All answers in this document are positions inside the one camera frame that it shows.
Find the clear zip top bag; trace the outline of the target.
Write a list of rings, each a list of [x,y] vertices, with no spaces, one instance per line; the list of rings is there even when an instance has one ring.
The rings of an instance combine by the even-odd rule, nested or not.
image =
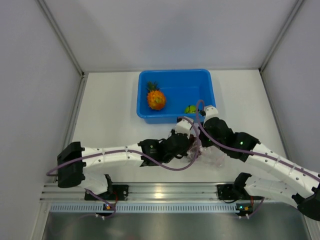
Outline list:
[[[197,143],[194,142],[187,151],[187,156],[183,158],[186,163],[191,163],[197,150]],[[214,168],[222,168],[225,164],[225,154],[215,146],[200,146],[195,164],[202,166],[210,166]]]

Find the green fake apple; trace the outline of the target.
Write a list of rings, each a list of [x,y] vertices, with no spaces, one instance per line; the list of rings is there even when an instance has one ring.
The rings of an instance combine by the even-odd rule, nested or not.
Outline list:
[[[195,105],[188,105],[185,110],[184,110],[184,113],[185,114],[195,114],[196,113],[196,106]]]

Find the orange fake pineapple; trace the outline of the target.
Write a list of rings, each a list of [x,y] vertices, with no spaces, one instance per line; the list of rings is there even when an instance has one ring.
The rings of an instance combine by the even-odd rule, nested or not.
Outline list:
[[[147,105],[149,108],[155,111],[162,110],[167,101],[164,93],[158,88],[158,84],[156,82],[147,82]]]

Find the dark purple fake grapes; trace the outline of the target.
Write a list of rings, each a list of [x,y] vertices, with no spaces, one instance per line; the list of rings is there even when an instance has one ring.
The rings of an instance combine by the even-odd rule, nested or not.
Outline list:
[[[190,134],[189,143],[190,143],[190,147],[196,146],[198,144],[197,137],[195,135],[193,135],[193,134]]]

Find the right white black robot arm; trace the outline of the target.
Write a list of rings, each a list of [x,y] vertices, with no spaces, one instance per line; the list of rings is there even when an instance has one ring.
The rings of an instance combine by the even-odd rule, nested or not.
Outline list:
[[[320,174],[278,155],[257,138],[245,132],[233,132],[218,117],[200,123],[203,147],[215,146],[232,159],[259,168],[275,180],[242,172],[234,180],[232,190],[240,199],[257,196],[286,203],[304,216],[320,219]]]

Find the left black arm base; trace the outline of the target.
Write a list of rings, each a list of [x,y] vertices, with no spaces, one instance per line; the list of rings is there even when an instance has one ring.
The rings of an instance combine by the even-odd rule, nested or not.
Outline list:
[[[101,199],[106,201],[126,201],[129,193],[129,185],[127,184],[112,184],[106,192],[98,194]]]

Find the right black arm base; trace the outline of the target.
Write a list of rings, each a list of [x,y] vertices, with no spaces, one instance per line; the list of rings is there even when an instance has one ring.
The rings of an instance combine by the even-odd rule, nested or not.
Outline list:
[[[218,184],[217,185],[218,199],[223,201],[245,200],[247,194],[243,188],[233,184]]]

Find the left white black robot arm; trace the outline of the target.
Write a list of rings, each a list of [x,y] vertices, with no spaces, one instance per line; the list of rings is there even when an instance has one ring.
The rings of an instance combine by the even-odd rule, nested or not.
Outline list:
[[[57,185],[81,187],[107,200],[113,194],[109,169],[159,167],[187,156],[194,141],[192,134],[172,130],[167,139],[145,139],[123,147],[90,148],[72,142],[57,156]]]

